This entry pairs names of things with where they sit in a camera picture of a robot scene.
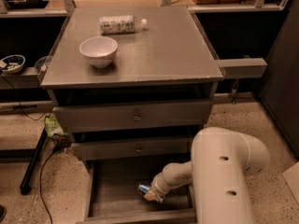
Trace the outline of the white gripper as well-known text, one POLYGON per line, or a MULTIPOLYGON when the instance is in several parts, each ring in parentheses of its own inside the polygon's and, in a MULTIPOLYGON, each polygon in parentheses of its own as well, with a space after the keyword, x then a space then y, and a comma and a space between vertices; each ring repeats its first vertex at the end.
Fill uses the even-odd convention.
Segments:
POLYGON ((162 203, 164 200, 164 196, 171 190, 169 184, 164 180, 163 174, 157 174, 151 184, 150 184, 150 192, 144 195, 144 198, 151 202, 155 201, 157 203, 162 203))

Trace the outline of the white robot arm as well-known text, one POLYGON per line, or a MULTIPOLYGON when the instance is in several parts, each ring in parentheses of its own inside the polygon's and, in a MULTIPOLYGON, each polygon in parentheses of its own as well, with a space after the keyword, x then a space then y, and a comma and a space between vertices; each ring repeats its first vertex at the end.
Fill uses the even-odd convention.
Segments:
POLYGON ((199 224, 256 224, 245 176, 257 175, 269 162, 260 139, 205 128, 193 138, 191 159, 167 164, 144 198, 160 203, 171 190, 191 184, 199 224))

